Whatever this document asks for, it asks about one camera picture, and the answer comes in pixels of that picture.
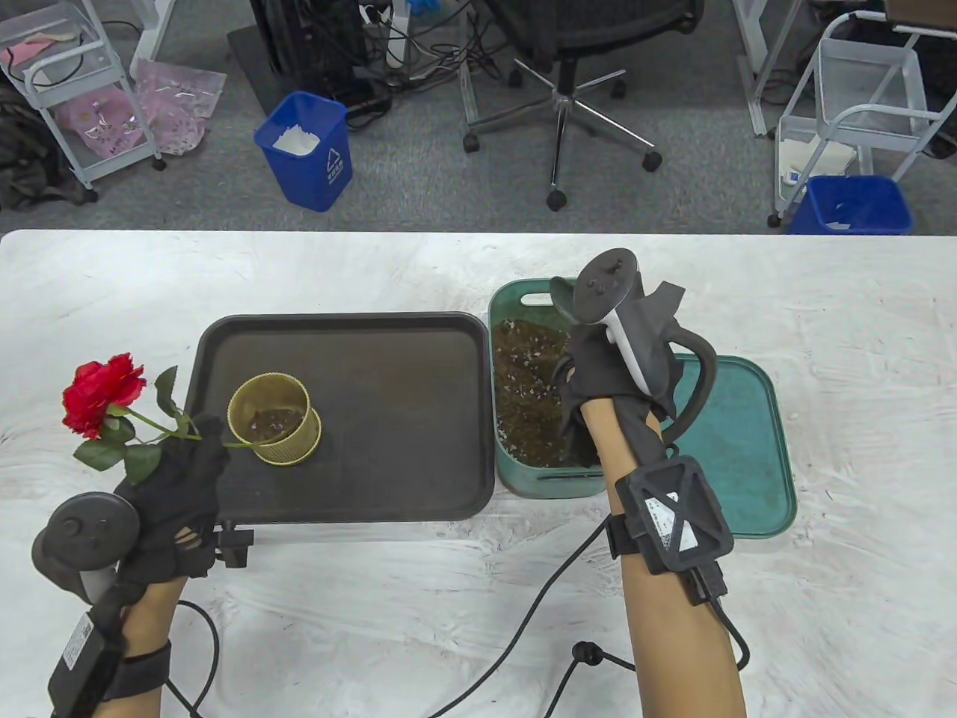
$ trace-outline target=green leaf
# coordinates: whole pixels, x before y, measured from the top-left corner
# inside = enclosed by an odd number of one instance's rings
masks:
[[[182,413],[173,402],[173,385],[176,383],[176,367],[170,367],[164,371],[156,377],[156,381],[153,383],[156,385],[156,405],[160,407],[160,411],[165,415],[176,418],[176,416]]]
[[[127,446],[126,458],[123,465],[126,467],[126,478],[136,485],[153,473],[160,464],[163,450],[159,446]]]
[[[100,438],[111,444],[125,444],[135,436],[133,422],[125,416],[108,416],[100,427]]]
[[[90,468],[97,471],[106,471],[106,469],[122,460],[126,455],[126,447],[108,441],[91,439],[78,446],[73,455]]]

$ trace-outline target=black wrist tracker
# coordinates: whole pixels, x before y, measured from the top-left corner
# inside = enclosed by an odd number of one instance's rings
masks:
[[[717,559],[731,552],[734,537],[695,459],[641,466],[614,488],[625,514],[606,524],[613,558],[641,553],[652,574],[677,573],[695,605],[727,593]]]

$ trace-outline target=red rose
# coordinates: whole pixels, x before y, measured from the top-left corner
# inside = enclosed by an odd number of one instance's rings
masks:
[[[100,427],[110,404],[127,407],[146,386],[143,367],[133,369],[129,354],[115,356],[106,364],[90,362],[77,369],[73,385],[63,392],[63,423],[84,438],[100,438]]]

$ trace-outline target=human hand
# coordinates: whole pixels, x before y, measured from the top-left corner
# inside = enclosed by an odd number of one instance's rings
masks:
[[[136,546],[120,563],[123,583],[145,587],[197,578],[215,563],[216,482],[230,457],[221,419],[199,416],[195,424],[201,441],[164,439],[153,473],[135,485],[124,479],[115,489],[140,515]]]

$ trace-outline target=soil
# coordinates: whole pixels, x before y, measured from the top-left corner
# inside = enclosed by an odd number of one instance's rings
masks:
[[[499,439],[528,466],[568,466],[559,436],[562,405],[551,376],[565,354],[568,336],[524,320],[492,328],[495,409]]]
[[[303,419],[304,414],[295,409],[269,409],[265,412],[256,412],[253,420],[249,422],[249,429],[243,434],[253,443],[278,441],[296,431]]]

